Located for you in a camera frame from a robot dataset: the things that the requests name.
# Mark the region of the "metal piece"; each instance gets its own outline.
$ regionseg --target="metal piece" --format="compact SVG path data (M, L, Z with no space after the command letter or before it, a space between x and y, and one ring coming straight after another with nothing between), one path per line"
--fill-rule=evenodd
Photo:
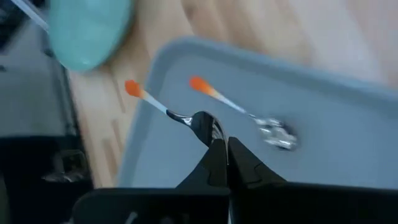
M226 141L220 122L207 112L199 111L193 116L180 115L170 110L167 110L166 113L173 120L188 126L198 139L208 147L210 147L215 139Z
M286 150L293 150L296 147L297 137L289 131L289 127L283 122L274 118L256 118L255 122L260 126L266 143Z
M30 1L26 0L11 0L20 10L26 13L37 25L41 26L43 30L49 32L49 25L45 21L43 13L36 8Z

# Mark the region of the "gray tray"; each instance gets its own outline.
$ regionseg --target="gray tray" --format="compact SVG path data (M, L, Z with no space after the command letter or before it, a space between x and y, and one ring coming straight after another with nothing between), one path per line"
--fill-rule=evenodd
M256 115L286 121L299 147L267 145L248 117L191 90L192 75ZM178 113L215 115L227 136L289 181L398 189L398 94L391 90L193 37L159 52L145 89ZM118 185L175 187L205 152L186 126L141 101Z

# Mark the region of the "wooden surface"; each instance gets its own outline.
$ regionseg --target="wooden surface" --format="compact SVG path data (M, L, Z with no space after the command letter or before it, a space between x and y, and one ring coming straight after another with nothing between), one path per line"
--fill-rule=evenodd
M396 0L140 0L119 50L85 76L70 72L97 187L114 185L137 99L124 81L144 82L168 41L199 35L385 85L398 85Z

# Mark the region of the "mint green bowl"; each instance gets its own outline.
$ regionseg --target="mint green bowl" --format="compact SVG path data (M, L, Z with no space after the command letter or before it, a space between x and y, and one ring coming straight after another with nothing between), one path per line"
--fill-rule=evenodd
M49 36L55 56L74 71L101 65L122 41L132 8L131 0L51 0Z

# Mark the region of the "black object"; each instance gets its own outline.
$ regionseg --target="black object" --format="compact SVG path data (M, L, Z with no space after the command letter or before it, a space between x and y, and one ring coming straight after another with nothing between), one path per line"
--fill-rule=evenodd
M398 223L398 192L284 180L238 139L215 140L175 189L97 190L76 203L81 223Z
M45 0L30 1L36 7L41 7L45 2ZM0 0L0 53L6 48L25 19L28 19L27 15L11 0Z
M61 136L0 138L0 173L11 223L66 222L76 201L93 189L89 179L57 183L42 178L53 170L53 155L70 145L65 141L69 139Z

